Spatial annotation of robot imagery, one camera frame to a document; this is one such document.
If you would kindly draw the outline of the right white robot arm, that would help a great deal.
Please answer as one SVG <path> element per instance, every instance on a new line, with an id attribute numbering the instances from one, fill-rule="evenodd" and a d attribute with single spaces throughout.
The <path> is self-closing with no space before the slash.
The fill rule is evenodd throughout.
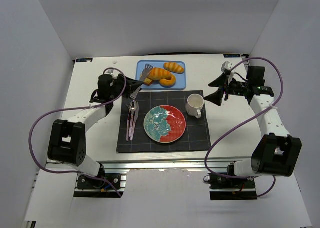
<path id="1" fill-rule="evenodd" d="M 222 75 L 209 84 L 218 90 L 205 97 L 218 106 L 229 95 L 242 96 L 257 116 L 261 141 L 249 159 L 234 161 L 227 167 L 227 178 L 245 178 L 258 175 L 292 175 L 297 163 L 302 142 L 291 136 L 285 128 L 274 106 L 275 95 L 271 87 L 265 86 L 265 68 L 249 66 L 244 82 L 234 79 L 232 64 L 222 65 Z"/>

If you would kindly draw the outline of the metal tongs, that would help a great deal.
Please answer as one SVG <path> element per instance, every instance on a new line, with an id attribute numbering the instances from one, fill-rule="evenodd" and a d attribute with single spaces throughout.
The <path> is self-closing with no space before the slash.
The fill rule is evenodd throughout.
<path id="1" fill-rule="evenodd" d="M 141 77 L 139 79 L 142 82 L 142 84 L 130 95 L 130 99 L 133 99 L 133 100 L 136 99 L 138 93 L 141 90 L 142 85 L 144 84 L 145 79 L 149 76 L 149 74 L 153 68 L 154 67 L 148 63 L 145 65 L 144 70 L 142 71 Z"/>

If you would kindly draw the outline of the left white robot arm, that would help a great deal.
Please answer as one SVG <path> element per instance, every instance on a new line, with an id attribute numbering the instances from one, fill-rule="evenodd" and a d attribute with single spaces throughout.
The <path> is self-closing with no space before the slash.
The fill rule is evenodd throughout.
<path id="1" fill-rule="evenodd" d="M 67 120 L 54 121 L 47 154 L 49 159 L 68 164 L 81 173 L 103 178 L 102 164 L 87 155 L 86 132 L 111 112 L 113 100 L 137 95 L 143 82 L 122 74 L 117 77 L 103 74 L 99 76 L 97 85 L 88 108 Z"/>

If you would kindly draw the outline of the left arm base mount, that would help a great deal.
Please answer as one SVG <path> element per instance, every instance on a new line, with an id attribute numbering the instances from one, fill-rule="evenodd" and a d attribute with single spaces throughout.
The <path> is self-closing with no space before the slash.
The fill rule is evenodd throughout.
<path id="1" fill-rule="evenodd" d="M 110 172 L 107 169 L 103 172 L 101 167 L 98 175 L 108 182 L 78 175 L 73 196 L 76 198 L 120 198 L 117 191 L 123 195 L 126 185 L 125 174 Z"/>

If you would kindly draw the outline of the large striped croissant bread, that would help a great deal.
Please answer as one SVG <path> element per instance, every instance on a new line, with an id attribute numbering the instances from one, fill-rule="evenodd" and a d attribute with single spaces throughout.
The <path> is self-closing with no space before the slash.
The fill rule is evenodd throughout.
<path id="1" fill-rule="evenodd" d="M 161 80 L 163 78 L 168 78 L 171 75 L 171 72 L 162 68 L 155 67 L 150 71 L 149 78 L 151 78 L 152 80 Z"/>

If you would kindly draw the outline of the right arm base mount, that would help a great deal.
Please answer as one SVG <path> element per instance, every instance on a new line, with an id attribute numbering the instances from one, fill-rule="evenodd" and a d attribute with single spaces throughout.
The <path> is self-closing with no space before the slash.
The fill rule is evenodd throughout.
<path id="1" fill-rule="evenodd" d="M 209 185 L 212 201 L 256 200 L 258 198 L 254 179 L 226 178 L 208 173 L 203 182 Z"/>

